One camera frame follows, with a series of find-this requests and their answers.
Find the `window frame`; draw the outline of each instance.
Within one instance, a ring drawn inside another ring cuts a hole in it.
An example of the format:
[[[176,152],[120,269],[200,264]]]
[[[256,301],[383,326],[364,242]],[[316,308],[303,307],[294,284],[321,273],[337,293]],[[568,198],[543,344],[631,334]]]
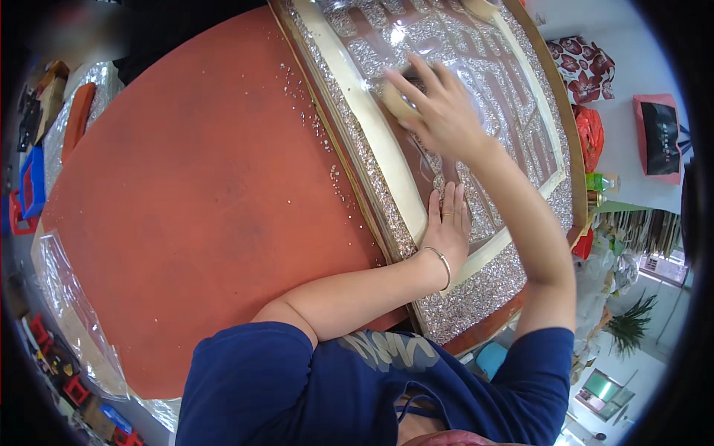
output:
[[[585,384],[590,380],[590,378],[593,376],[593,374],[598,374],[601,378],[605,379],[606,381],[608,381],[609,383],[611,383],[612,385],[614,385],[614,386],[617,387],[618,391],[615,392],[615,393],[608,399],[608,401],[600,400],[600,398],[599,398],[597,395],[594,395],[590,390],[588,390],[587,388],[585,388]],[[595,408],[594,406],[592,406],[592,405],[588,402],[588,400],[586,400],[585,398],[583,398],[583,397],[580,396],[580,393],[581,393],[582,391],[584,391],[584,390],[585,390],[587,393],[589,393],[590,395],[592,395],[593,397],[596,397],[596,398],[598,398],[600,401],[603,401],[603,402],[605,403],[605,404],[602,406],[601,409]],[[616,399],[617,396],[619,396],[619,394],[621,394],[622,391],[624,391],[624,390],[627,390],[628,392],[632,393],[632,395],[631,395],[622,405],[619,405],[618,403],[613,402],[613,400]],[[590,374],[590,376],[588,376],[588,379],[585,380],[585,382],[583,383],[583,385],[580,387],[580,390],[578,391],[578,393],[575,394],[575,400],[578,401],[578,402],[579,402],[580,404],[582,404],[583,406],[585,406],[585,408],[587,408],[588,410],[590,410],[596,417],[600,418],[603,422],[607,422],[607,421],[609,421],[609,420],[612,420],[612,418],[613,418],[618,412],[620,412],[620,410],[622,410],[622,408],[623,408],[626,404],[628,404],[628,403],[630,402],[630,400],[632,400],[632,398],[633,398],[634,396],[635,396],[634,392],[629,391],[625,386],[621,385],[619,382],[615,381],[613,378],[607,376],[602,370],[599,370],[599,369],[596,368],[596,369],[594,369],[594,370],[592,371],[592,373]],[[610,415],[609,417],[604,417],[604,416],[602,416],[602,415],[600,414],[600,412],[602,412],[602,411],[608,406],[608,404],[610,404],[611,402],[612,402],[612,404],[615,405],[618,409],[617,409],[615,412],[613,412],[612,415]]]

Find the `green bottle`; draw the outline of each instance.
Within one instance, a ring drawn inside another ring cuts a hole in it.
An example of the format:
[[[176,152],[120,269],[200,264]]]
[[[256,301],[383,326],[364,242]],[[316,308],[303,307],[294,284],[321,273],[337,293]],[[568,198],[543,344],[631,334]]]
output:
[[[605,189],[615,187],[615,181],[604,178],[602,173],[586,173],[585,186],[589,191],[605,192]]]

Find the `floral gift bag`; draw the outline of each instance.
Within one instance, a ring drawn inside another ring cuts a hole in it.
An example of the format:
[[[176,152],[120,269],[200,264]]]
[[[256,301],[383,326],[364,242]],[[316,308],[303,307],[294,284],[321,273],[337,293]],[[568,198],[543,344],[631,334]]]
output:
[[[570,103],[582,104],[612,99],[615,62],[582,37],[565,37],[546,42],[560,76],[563,77]]]

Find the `silver bangle bracelet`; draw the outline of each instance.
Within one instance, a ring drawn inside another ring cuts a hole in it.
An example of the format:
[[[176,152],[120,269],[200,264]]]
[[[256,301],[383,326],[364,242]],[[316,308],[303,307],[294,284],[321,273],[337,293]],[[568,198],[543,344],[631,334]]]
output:
[[[449,285],[451,285],[451,267],[449,267],[446,257],[444,257],[444,254],[440,253],[438,249],[432,248],[430,246],[422,246],[421,249],[423,249],[423,250],[429,249],[429,250],[434,251],[434,253],[436,253],[436,255],[439,256],[439,258],[443,262],[444,266],[446,267],[446,274],[448,275],[448,282],[446,283],[446,286],[442,290],[440,290],[440,291],[446,291],[446,289],[449,287]]]

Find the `window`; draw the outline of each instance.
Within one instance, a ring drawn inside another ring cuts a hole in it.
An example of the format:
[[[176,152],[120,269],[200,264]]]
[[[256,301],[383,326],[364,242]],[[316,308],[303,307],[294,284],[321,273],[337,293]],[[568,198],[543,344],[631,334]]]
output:
[[[595,369],[575,398],[603,421],[608,421],[635,394]]]
[[[684,264],[684,253],[675,249],[668,258],[659,254],[643,254],[640,271],[681,288],[689,267]]]

